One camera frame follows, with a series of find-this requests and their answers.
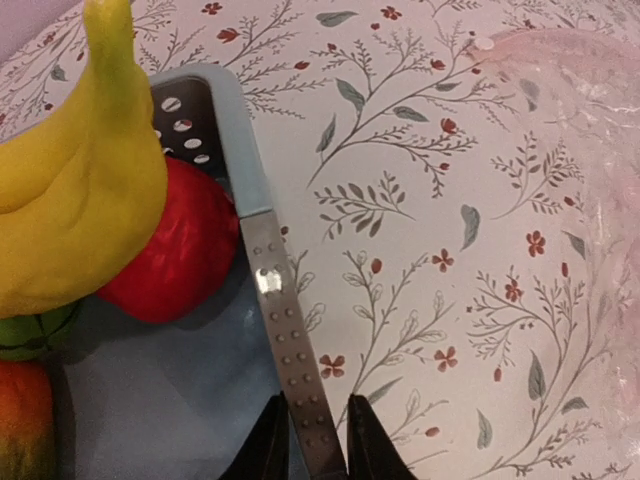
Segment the table surface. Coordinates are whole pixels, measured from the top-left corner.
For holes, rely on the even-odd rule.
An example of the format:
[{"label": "table surface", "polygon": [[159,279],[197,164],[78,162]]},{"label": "table surface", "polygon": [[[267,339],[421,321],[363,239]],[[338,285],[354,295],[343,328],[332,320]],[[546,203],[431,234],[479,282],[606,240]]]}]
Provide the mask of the table surface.
[{"label": "table surface", "polygon": [[[512,127],[496,79],[461,55],[468,39],[514,28],[637,41],[637,2],[133,8],[150,74],[218,62],[242,83],[343,436],[358,392],[419,478],[640,475],[605,440],[607,344],[587,331],[585,262],[571,242],[580,172],[553,186],[540,168],[525,183],[496,168],[543,147]],[[59,106],[85,61],[76,7],[0,68],[0,138]]]}]

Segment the yellow banana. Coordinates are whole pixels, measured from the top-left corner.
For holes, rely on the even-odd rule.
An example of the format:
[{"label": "yellow banana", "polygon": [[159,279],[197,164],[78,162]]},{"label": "yellow banana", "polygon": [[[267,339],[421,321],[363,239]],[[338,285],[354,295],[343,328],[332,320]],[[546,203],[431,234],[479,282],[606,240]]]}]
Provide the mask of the yellow banana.
[{"label": "yellow banana", "polygon": [[0,145],[0,318],[93,293],[145,247],[167,167],[129,0],[86,0],[89,61],[65,103]]}]

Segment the red toy fruit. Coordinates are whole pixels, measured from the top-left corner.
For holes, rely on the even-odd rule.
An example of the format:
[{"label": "red toy fruit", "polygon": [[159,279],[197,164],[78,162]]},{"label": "red toy fruit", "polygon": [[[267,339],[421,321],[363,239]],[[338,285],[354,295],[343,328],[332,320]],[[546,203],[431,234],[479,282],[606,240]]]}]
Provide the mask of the red toy fruit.
[{"label": "red toy fruit", "polygon": [[215,180],[173,158],[167,158],[167,168],[167,204],[156,232],[98,291],[101,298],[148,323],[178,320],[220,288],[239,236],[233,204]]}]

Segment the green toy fruit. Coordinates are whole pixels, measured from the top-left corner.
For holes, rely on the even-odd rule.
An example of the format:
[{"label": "green toy fruit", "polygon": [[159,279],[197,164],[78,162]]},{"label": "green toy fruit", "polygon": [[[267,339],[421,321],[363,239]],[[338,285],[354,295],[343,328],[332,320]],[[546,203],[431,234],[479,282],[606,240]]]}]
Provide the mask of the green toy fruit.
[{"label": "green toy fruit", "polygon": [[37,315],[0,320],[0,360],[33,360],[60,346],[80,313],[81,301]]}]

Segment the metal strip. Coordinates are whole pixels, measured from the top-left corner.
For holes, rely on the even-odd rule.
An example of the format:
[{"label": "metal strip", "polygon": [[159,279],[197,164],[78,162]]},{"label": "metal strip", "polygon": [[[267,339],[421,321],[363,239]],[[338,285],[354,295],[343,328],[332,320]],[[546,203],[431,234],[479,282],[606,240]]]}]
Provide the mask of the metal strip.
[{"label": "metal strip", "polygon": [[269,343],[312,480],[346,480],[346,465],[305,330],[273,212],[240,221]]}]

